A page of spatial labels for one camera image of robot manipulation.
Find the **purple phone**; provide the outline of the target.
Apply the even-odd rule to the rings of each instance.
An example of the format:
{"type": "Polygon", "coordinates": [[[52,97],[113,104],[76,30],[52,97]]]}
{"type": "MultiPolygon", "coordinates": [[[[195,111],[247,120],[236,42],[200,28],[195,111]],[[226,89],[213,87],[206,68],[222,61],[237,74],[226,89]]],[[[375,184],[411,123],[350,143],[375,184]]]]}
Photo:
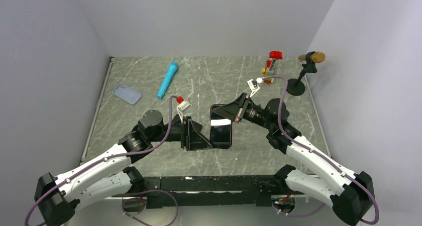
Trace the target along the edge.
{"type": "Polygon", "coordinates": [[[232,146],[232,121],[214,113],[222,104],[210,108],[210,142],[213,148],[229,149],[232,146]]]}

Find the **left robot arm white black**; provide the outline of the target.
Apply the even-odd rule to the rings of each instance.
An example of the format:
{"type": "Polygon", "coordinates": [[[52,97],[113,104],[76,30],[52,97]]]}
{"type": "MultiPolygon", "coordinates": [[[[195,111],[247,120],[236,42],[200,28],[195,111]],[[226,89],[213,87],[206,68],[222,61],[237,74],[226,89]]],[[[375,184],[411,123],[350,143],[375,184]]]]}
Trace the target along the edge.
{"type": "Polygon", "coordinates": [[[201,130],[202,125],[189,116],[175,116],[164,124],[160,111],[147,111],[128,134],[101,155],[68,172],[42,175],[30,211],[39,209],[43,225],[61,226],[77,210],[109,196],[137,196],[144,189],[144,179],[132,164],[164,142],[178,141],[187,151],[211,149],[212,143],[201,130]]]}

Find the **lilac phone case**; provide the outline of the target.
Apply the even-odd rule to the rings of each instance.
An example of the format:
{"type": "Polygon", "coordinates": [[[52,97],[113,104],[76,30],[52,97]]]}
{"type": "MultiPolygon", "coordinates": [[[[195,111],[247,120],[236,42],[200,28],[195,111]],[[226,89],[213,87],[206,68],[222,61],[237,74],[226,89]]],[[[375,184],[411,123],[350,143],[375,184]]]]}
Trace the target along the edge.
{"type": "Polygon", "coordinates": [[[112,93],[116,97],[131,105],[135,105],[142,98],[142,94],[140,92],[123,83],[120,83],[118,86],[116,86],[112,93]]]}

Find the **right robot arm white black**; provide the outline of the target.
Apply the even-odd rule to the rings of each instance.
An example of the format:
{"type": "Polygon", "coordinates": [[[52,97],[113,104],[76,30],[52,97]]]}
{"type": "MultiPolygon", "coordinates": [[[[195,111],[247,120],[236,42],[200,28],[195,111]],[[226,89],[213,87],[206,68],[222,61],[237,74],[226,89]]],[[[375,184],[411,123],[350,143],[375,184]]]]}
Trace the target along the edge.
{"type": "Polygon", "coordinates": [[[364,171],[356,173],[342,166],[315,147],[288,123],[289,112],[280,98],[271,99],[262,108],[242,93],[212,112],[232,122],[244,119],[267,129],[266,138],[273,148],[300,161],[316,175],[312,177],[285,165],[274,176],[274,186],[279,193],[292,190],[311,196],[331,207],[349,226],[364,222],[364,215],[375,206],[372,177],[364,171]]]}

